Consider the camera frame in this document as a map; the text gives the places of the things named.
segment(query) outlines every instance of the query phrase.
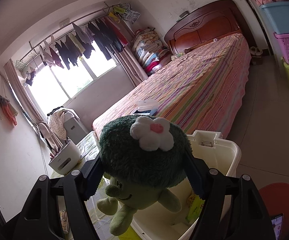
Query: blue storage box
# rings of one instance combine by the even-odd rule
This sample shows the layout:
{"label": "blue storage box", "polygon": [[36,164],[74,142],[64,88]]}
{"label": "blue storage box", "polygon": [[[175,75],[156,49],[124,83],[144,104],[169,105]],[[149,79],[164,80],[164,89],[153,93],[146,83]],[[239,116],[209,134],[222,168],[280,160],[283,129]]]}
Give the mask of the blue storage box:
{"label": "blue storage box", "polygon": [[273,2],[260,6],[277,34],[289,33],[289,2]]}

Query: screw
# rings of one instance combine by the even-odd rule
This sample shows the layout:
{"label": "screw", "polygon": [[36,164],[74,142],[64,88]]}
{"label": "screw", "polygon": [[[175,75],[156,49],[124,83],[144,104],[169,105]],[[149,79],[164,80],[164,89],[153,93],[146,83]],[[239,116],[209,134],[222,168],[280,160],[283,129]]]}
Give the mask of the screw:
{"label": "screw", "polygon": [[40,181],[45,181],[47,179],[47,176],[46,175],[41,175],[40,177],[39,177],[39,180]]}
{"label": "screw", "polygon": [[244,180],[250,180],[250,176],[248,174],[243,174],[243,179]]}
{"label": "screw", "polygon": [[72,172],[71,172],[71,175],[72,176],[78,176],[80,174],[80,171],[79,170],[73,170]]}
{"label": "screw", "polygon": [[210,173],[211,175],[217,175],[217,174],[218,174],[218,171],[217,171],[216,169],[210,169],[210,170],[209,170],[209,173]]}

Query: tiled floor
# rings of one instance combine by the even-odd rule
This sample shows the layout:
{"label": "tiled floor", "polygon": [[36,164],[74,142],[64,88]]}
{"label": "tiled floor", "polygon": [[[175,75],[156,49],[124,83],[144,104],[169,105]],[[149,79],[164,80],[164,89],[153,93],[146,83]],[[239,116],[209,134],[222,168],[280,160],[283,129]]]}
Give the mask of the tiled floor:
{"label": "tiled floor", "polygon": [[249,174],[257,188],[289,183],[289,88],[273,57],[251,66],[246,95],[228,136],[242,152],[237,176]]}

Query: pink flower center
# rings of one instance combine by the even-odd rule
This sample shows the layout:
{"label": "pink flower center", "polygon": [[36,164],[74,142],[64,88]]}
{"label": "pink flower center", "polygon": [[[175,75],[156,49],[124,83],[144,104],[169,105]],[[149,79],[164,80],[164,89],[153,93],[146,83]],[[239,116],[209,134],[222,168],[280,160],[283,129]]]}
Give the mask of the pink flower center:
{"label": "pink flower center", "polygon": [[152,123],[150,124],[150,130],[155,133],[163,133],[163,126],[159,123]]}

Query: red stool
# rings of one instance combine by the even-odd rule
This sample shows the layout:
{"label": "red stool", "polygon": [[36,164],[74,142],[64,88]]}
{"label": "red stool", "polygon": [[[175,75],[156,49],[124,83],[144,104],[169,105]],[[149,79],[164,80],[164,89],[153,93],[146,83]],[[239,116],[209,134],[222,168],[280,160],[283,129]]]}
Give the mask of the red stool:
{"label": "red stool", "polygon": [[289,184],[273,183],[259,190],[270,216],[283,213],[282,239],[289,232]]}

